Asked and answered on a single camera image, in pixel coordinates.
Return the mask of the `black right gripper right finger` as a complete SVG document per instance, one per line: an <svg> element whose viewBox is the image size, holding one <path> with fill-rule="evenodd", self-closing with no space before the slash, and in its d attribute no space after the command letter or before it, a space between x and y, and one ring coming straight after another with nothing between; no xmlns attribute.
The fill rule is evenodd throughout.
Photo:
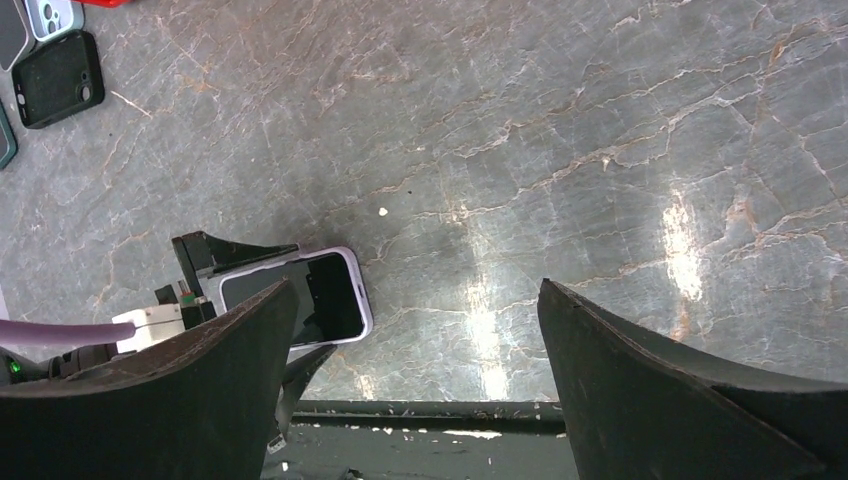
<svg viewBox="0 0 848 480"><path fill-rule="evenodd" d="M847 387L726 360L552 280L539 325L583 479L843 479Z"/></svg>

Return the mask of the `black phone case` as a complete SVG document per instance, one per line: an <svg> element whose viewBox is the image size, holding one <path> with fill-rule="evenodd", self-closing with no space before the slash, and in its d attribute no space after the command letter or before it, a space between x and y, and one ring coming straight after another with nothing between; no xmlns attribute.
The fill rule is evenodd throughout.
<svg viewBox="0 0 848 480"><path fill-rule="evenodd" d="M85 30L73 30L29 54L12 67L11 78L27 129L43 129L105 98L96 39Z"/></svg>

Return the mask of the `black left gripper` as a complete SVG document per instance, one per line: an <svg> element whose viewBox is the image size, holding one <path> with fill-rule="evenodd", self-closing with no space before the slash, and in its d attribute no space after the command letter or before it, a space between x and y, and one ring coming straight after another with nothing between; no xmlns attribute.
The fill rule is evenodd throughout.
<svg viewBox="0 0 848 480"><path fill-rule="evenodd" d="M211 278L240 267L292 254L297 244L260 246L229 241L204 231L196 231L171 239L171 245L185 282L178 283L181 293L166 285L155 291L158 303L178 304L185 331L217 316L214 304L204 296L200 278ZM1 383L15 385L47 379L62 379L107 363L121 355L116 342L131 338L132 323L58 325L1 320L1 343L15 345L72 346L62 355L42 362L32 361L6 348L1 349Z"/></svg>

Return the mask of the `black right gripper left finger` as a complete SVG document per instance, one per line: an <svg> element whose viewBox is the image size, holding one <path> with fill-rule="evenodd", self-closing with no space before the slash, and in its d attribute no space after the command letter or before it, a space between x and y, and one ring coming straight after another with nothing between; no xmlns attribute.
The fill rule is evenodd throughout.
<svg viewBox="0 0 848 480"><path fill-rule="evenodd" d="M138 353L1 391L5 479L256 479L297 318L280 281Z"/></svg>

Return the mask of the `teal edged black smartphone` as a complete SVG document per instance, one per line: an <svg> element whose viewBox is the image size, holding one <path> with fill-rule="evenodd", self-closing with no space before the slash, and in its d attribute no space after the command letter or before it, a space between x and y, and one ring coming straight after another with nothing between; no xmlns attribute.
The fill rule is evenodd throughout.
<svg viewBox="0 0 848 480"><path fill-rule="evenodd" d="M4 170L18 153L18 142L4 106L0 107L0 170Z"/></svg>

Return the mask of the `lilac phone case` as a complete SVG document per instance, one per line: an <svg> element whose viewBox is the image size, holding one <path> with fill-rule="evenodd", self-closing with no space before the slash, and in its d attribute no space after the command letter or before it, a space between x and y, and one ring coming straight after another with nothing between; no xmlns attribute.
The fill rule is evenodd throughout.
<svg viewBox="0 0 848 480"><path fill-rule="evenodd" d="M222 273L222 274L218 274L218 275L213 276L211 278L208 278L208 279L205 280L205 285L211 288L211 299L213 300L214 305L216 306L218 311L221 312L221 313L224 313L226 311L229 311L225 308L223 301L222 301L222 298L221 298L221 294L220 294L220 283L221 283L221 279L224 276L228 276L230 274L237 273L237 272L250 271L250 270L253 270L257 267L268 266L268 265L271 265L271 264L275 264L277 262L284 262L284 261L288 261L288 260L301 259L301 258L311 258L313 256L317 256L317 255L320 255L320 254L323 254L323 253L327 253L329 251L339 251L339 252L341 252L345 256L347 261L349 262L349 266L351 267L351 269L354 270L354 273L353 273L354 279L358 281L359 289L360 289L360 291L363 292L362 308L363 308L363 312L366 314L366 320L368 322L368 328L366 330L366 333L359 339L356 339L354 341L345 342L345 343L340 343L340 344L327 344L327 345L342 345L342 344L357 342L357 341L364 339L368 334L370 334L370 332L372 331L373 326L374 326L374 321L373 321L372 310L371 310L371 307L370 307L370 304L369 304L369 299L368 299L366 288L365 288L365 282L363 281L363 277L362 277L362 273L361 273L361 269L360 269L358 259L357 259L356 255L354 254L354 252L347 247L336 246L336 247L325 248L325 249L322 249L322 250L316 250L316 251L312 251L312 252L297 251L297 252L294 252L294 253L289 254L289 255L285 255L285 256L281 256L281 257L277 257L277 258L272 258L272 259L267 259L267 260L264 260L264 261L260 261L260 262L257 262L257 263L246 265L246 266L240 267L238 269L231 270L231 271L228 271L228 272L225 272L225 273ZM291 347L291 349L293 351L297 351L297 350L306 350L306 349L309 349L309 348L316 348L316 347L319 347L319 346L324 346L324 345L318 345L318 346L313 345L313 346L308 346L306 348L301 348L301 349L293 349Z"/></svg>

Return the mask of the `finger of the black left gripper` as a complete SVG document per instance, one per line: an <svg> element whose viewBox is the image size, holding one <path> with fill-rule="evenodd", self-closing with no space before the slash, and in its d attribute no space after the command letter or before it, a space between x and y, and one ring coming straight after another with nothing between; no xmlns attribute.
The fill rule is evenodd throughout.
<svg viewBox="0 0 848 480"><path fill-rule="evenodd" d="M267 443L268 454L275 454L286 446L295 407L315 373L336 349L336 345L321 346L286 365L274 411L276 434Z"/></svg>

